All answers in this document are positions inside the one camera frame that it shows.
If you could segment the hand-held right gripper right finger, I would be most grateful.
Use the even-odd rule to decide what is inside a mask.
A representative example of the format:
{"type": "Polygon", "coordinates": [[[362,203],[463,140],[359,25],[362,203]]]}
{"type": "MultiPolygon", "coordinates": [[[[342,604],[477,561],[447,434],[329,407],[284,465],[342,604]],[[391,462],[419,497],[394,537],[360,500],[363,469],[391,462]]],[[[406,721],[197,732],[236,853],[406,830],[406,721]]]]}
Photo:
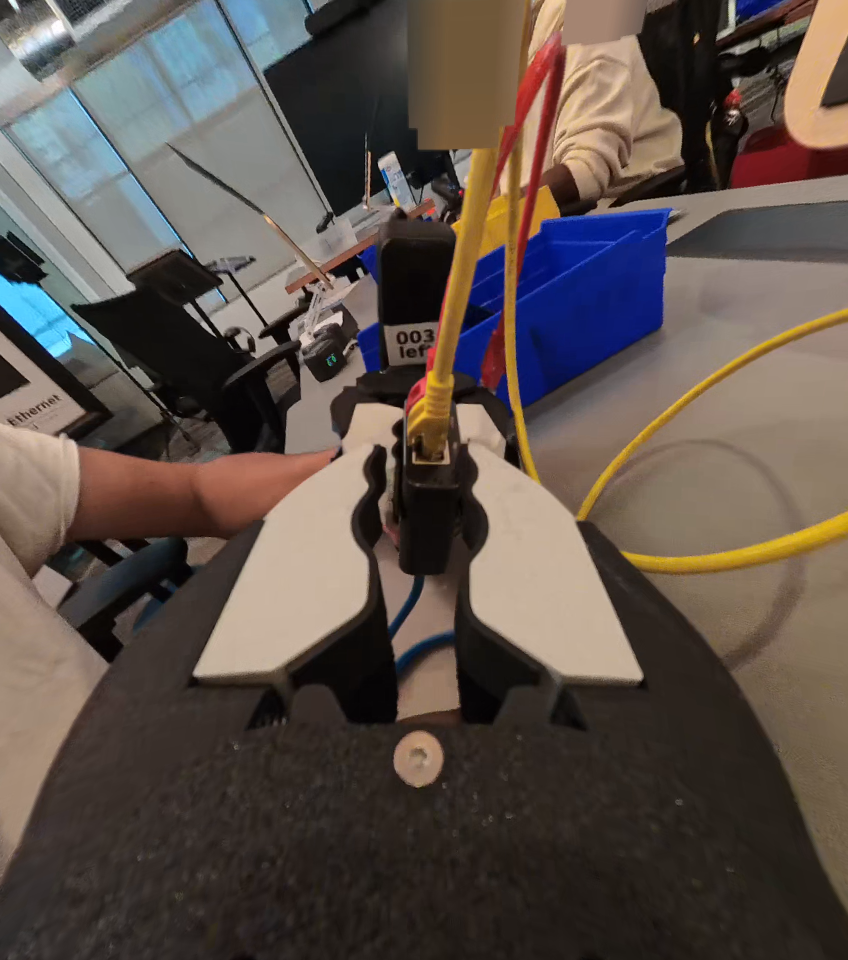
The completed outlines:
{"type": "Polygon", "coordinates": [[[568,690],[639,689],[644,672],[570,511],[477,442],[462,448],[457,476],[463,722],[492,724],[516,690],[529,691],[551,719],[568,690]]]}

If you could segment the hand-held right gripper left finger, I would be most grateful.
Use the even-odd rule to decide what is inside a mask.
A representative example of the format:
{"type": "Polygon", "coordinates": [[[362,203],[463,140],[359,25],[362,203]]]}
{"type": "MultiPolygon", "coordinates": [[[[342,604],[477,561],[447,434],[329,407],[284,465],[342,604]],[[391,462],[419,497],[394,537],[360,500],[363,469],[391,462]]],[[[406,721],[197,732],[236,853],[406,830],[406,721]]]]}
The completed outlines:
{"type": "Polygon", "coordinates": [[[386,450],[342,453],[266,517],[192,670],[202,687],[264,687],[285,706],[330,690],[357,724],[397,714],[394,650],[374,548],[386,450]]]}

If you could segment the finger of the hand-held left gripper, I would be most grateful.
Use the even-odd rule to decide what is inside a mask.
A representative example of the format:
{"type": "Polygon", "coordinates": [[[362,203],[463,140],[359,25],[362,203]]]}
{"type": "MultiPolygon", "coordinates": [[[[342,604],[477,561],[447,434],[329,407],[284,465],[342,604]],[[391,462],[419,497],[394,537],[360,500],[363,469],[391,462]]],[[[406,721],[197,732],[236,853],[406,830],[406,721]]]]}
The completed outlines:
{"type": "Polygon", "coordinates": [[[464,446],[477,446],[489,451],[498,459],[507,457],[506,433],[495,424],[483,405],[458,405],[456,407],[457,434],[464,446]]]}
{"type": "Polygon", "coordinates": [[[341,452],[350,454],[367,446],[393,452],[404,411],[392,405],[356,405],[341,437],[341,452]]]}

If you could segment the black ethernet splitter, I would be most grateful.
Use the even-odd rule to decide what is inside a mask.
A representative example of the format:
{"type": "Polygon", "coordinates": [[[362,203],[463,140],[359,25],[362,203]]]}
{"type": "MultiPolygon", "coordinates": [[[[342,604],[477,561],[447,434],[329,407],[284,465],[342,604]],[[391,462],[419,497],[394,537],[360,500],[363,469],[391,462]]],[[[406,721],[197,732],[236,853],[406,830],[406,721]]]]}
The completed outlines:
{"type": "Polygon", "coordinates": [[[397,462],[394,508],[398,562],[412,577],[443,574],[449,564],[462,510],[462,443],[448,440],[442,458],[425,461],[404,443],[397,462]]]}

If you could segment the blue plastic bin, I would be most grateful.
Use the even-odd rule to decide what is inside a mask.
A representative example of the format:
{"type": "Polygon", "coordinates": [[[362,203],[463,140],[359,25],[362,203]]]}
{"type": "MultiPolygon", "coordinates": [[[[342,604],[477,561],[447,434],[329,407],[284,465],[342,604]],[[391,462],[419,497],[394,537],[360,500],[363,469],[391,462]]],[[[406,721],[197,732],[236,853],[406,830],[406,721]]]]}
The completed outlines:
{"type": "Polygon", "coordinates": [[[517,288],[518,385],[529,406],[663,323],[667,207],[542,222],[517,288]]]}

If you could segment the person's left forearm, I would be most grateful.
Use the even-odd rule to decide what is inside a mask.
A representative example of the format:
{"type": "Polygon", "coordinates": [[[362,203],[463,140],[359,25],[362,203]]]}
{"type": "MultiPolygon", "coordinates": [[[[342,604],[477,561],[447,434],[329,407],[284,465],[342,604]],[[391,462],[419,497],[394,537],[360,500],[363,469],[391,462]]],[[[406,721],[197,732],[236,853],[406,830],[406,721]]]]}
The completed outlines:
{"type": "Polygon", "coordinates": [[[68,534],[74,542],[229,539],[261,521],[337,455],[335,449],[252,452],[185,463],[82,449],[79,495],[68,534]]]}

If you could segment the black device green display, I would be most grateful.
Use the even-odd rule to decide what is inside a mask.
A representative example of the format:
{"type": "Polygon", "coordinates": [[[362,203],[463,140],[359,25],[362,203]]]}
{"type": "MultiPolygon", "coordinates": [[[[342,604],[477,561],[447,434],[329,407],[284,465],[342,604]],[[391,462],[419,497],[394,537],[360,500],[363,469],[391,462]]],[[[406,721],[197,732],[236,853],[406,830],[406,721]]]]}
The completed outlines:
{"type": "Polygon", "coordinates": [[[343,325],[325,325],[301,339],[299,353],[302,363],[316,382],[326,383],[346,367],[353,342],[354,336],[343,325]]]}

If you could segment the white wipes canister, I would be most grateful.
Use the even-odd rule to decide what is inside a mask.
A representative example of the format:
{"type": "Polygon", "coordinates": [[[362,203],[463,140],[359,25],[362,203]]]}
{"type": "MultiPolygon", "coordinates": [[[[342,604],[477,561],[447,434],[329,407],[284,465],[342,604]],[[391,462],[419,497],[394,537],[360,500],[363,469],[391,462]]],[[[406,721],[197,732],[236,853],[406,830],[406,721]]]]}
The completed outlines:
{"type": "Polygon", "coordinates": [[[378,168],[394,206],[410,213],[416,199],[397,153],[392,150],[379,157],[378,168]]]}

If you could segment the black display screen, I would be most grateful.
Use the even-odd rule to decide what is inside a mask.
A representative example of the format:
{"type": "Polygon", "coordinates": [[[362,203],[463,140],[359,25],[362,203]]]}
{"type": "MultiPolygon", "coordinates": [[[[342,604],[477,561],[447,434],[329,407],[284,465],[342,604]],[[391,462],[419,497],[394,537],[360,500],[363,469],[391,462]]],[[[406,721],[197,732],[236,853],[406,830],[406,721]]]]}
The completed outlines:
{"type": "Polygon", "coordinates": [[[385,189],[378,161],[394,153],[413,191],[442,176],[447,150],[421,150],[411,128],[408,3],[326,2],[305,18],[306,43],[263,77],[334,214],[385,189]]]}

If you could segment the black office chair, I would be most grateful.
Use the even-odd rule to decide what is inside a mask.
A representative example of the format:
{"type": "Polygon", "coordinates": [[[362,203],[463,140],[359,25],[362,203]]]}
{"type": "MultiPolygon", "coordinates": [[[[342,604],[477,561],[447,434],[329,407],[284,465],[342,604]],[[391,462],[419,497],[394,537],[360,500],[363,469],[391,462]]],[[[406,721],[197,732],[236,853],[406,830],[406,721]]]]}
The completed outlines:
{"type": "Polygon", "coordinates": [[[234,453],[284,453],[287,414],[300,400],[298,342],[250,359],[151,289],[73,311],[218,426],[234,453]]]}

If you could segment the red storage box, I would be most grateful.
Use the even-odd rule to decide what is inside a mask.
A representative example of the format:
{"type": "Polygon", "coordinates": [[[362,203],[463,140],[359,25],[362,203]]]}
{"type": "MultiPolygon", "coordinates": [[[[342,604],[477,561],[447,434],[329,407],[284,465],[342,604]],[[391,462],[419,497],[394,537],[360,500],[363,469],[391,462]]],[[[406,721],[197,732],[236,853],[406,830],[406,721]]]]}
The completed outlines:
{"type": "Polygon", "coordinates": [[[729,188],[772,186],[848,175],[848,148],[813,150],[797,143],[783,126],[769,126],[742,141],[729,188]]]}

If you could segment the black wood-framed board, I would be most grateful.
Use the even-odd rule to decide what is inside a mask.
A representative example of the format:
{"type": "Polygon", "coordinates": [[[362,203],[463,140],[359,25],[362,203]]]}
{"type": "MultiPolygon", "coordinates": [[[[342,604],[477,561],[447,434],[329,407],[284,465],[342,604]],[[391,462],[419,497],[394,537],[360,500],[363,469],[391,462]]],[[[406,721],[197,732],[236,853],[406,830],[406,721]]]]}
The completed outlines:
{"type": "Polygon", "coordinates": [[[818,1],[785,94],[785,126],[813,151],[848,149],[848,1],[818,1]]]}

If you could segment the silver air duct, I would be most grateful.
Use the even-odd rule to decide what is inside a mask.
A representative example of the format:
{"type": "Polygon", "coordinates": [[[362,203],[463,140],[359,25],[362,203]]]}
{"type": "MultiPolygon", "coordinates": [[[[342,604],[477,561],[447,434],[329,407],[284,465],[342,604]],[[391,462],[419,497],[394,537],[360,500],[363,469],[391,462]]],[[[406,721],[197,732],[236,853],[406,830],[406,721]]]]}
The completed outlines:
{"type": "Polygon", "coordinates": [[[44,82],[59,72],[80,42],[118,17],[131,1],[10,1],[0,41],[26,73],[44,82]]]}

